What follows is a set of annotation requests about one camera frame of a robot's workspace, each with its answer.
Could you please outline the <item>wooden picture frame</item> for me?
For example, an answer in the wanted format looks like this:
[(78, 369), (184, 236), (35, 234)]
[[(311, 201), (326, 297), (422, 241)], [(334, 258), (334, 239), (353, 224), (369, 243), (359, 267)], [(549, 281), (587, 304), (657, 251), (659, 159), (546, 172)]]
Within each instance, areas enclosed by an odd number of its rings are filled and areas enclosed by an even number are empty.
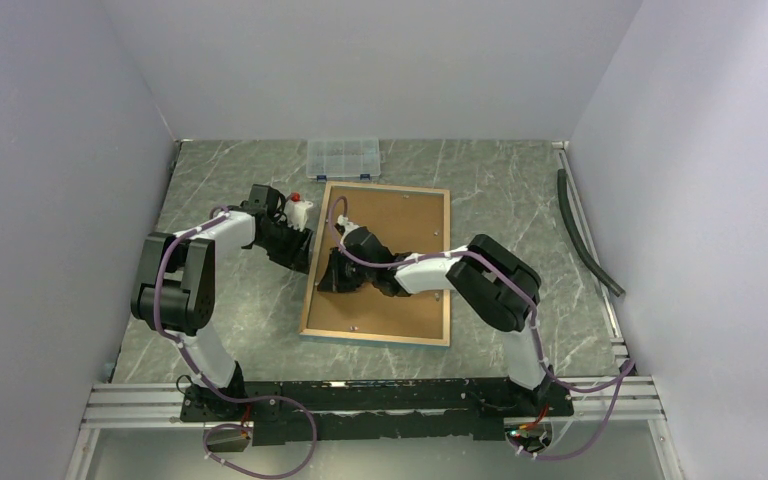
[[(327, 182), (300, 334), (449, 346), (451, 284), (446, 273), (457, 260), (450, 244), (450, 210), (450, 194), (444, 189)], [(336, 245), (329, 221), (339, 216), (367, 228), (392, 253), (408, 256), (408, 264), (398, 270), (398, 282), (407, 287), (408, 296), (387, 296), (370, 283), (352, 293), (319, 291), (330, 251)]]

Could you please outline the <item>brown frame backing board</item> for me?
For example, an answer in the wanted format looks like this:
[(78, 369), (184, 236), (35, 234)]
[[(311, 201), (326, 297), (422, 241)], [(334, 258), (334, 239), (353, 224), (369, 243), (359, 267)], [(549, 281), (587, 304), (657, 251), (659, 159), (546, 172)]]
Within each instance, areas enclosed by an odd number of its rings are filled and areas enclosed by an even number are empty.
[[(445, 189), (329, 182), (313, 247), (299, 332), (304, 336), (447, 347), (451, 300), (446, 290), (388, 296), (372, 280), (395, 278), (394, 262), (450, 247), (450, 194)], [(388, 249), (353, 263), (337, 248), (338, 218), (366, 228)]]

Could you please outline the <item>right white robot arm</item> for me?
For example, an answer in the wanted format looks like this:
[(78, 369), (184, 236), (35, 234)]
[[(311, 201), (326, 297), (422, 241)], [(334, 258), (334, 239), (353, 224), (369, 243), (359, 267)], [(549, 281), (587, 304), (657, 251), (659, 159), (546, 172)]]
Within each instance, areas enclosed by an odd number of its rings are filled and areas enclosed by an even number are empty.
[(524, 415), (549, 399), (549, 362), (538, 352), (529, 316), (539, 303), (538, 273), (488, 235), (434, 253), (393, 253), (366, 227), (339, 226), (317, 289), (348, 294), (370, 284), (388, 297), (426, 291), (458, 293), (489, 327), (501, 332), (510, 401)]

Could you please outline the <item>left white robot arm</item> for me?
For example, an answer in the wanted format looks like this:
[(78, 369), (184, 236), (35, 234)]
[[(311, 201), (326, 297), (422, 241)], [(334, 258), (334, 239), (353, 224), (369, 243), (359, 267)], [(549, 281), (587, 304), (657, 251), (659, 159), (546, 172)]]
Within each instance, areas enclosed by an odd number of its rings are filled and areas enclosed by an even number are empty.
[(313, 237), (307, 222), (313, 204), (297, 193), (255, 184), (238, 205), (219, 205), (207, 221), (177, 232), (152, 232), (144, 240), (130, 300), (133, 317), (168, 340), (191, 371), (207, 407), (223, 420), (246, 406), (243, 369), (211, 324), (217, 264), (252, 248), (288, 270), (306, 273)]

